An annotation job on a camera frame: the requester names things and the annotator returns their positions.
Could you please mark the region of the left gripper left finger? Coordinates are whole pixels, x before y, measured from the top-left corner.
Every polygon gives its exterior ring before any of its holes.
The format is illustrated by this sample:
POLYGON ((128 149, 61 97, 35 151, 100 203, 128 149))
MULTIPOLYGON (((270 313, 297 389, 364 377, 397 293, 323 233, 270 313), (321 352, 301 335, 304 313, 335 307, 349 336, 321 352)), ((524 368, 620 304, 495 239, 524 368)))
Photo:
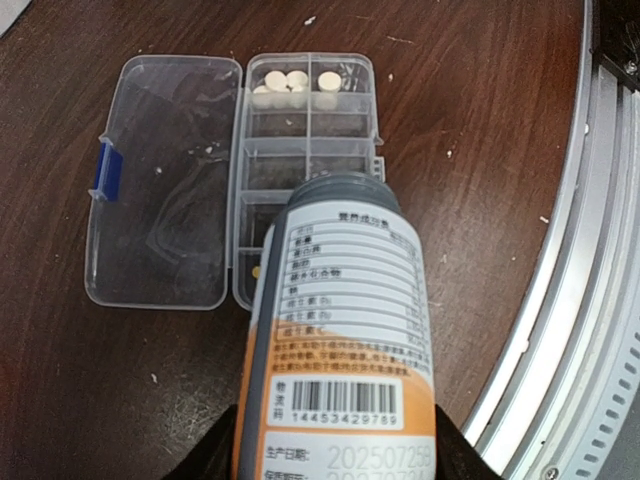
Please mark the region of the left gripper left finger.
POLYGON ((231 405, 188 455, 169 472, 169 480, 228 480, 237 419, 231 405))

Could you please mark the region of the grey cap supplement bottle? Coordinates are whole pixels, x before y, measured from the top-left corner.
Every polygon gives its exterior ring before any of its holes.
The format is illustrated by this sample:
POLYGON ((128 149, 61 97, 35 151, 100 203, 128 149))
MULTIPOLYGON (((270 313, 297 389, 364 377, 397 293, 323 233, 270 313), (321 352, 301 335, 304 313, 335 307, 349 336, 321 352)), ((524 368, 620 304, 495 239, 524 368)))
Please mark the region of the grey cap supplement bottle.
POLYGON ((266 232, 230 475, 436 475, 421 243, 372 176, 300 185, 266 232))

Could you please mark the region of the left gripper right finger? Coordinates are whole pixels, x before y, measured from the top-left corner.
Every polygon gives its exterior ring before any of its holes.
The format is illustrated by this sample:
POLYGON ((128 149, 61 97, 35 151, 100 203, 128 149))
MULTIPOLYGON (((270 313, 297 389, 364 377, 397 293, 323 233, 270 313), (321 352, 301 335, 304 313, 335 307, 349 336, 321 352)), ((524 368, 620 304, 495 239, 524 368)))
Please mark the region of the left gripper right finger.
POLYGON ((436 480, 502 480, 436 406, 436 480))

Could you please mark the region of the clear plastic pill organizer box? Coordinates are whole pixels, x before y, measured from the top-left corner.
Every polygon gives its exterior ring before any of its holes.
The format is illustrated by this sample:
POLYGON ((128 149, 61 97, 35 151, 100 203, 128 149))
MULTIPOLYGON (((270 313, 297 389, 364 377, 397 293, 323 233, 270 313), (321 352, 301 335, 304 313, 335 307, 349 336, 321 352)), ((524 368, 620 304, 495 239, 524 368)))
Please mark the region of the clear plastic pill organizer box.
POLYGON ((123 66, 100 138, 84 284, 98 305, 252 304, 263 240, 300 184, 385 175, 357 53, 150 54, 123 66))

